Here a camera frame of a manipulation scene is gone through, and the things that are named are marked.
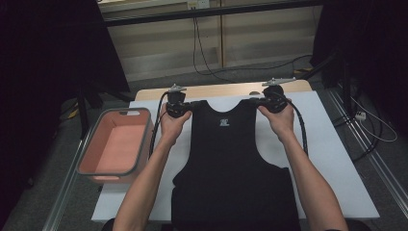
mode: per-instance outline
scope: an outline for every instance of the dark background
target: dark background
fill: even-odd
[[[0,226],[46,158],[62,103],[129,90],[93,0],[0,0]]]
[[[360,90],[405,134],[407,10],[396,0],[325,6],[311,60],[336,54],[322,71],[327,87],[348,62]],[[98,107],[101,89],[129,90],[106,28],[94,26],[102,20],[93,0],[0,0],[0,226],[46,158],[61,104],[81,90]]]

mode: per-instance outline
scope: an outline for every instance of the wrist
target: wrist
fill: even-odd
[[[279,140],[285,145],[290,143],[291,141],[297,141],[296,135],[293,131],[288,131],[278,135]]]

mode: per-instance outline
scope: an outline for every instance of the black pole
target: black pole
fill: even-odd
[[[327,4],[340,4],[343,1],[341,0],[292,0],[292,1],[280,1],[280,2],[271,2],[264,4],[252,4],[245,6],[233,6],[233,7],[218,7],[218,8],[209,8],[209,9],[199,9],[193,11],[181,11],[174,13],[157,13],[151,15],[142,15],[142,16],[129,16],[129,17],[118,17],[118,18],[109,18],[104,22],[94,22],[86,24],[65,24],[61,27],[70,27],[70,26],[103,26],[103,27],[114,27],[114,26],[124,26],[132,24],[141,24],[148,22],[159,22],[159,21],[169,21],[169,20],[178,20],[186,18],[195,18],[195,17],[206,17],[206,16],[217,16],[217,15],[227,15],[235,13],[253,13],[253,12],[266,12],[274,10],[284,10],[284,9],[293,9],[293,8],[303,8],[303,7],[314,7]]]

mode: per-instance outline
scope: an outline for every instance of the black vest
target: black vest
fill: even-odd
[[[194,108],[190,157],[173,179],[178,230],[300,230],[289,170],[256,147],[256,113],[248,100],[225,113],[205,100]]]

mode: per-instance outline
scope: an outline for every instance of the wall socket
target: wall socket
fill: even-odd
[[[198,9],[210,8],[210,0],[198,0]]]
[[[207,9],[210,8],[210,0],[189,0],[187,1],[187,9]]]

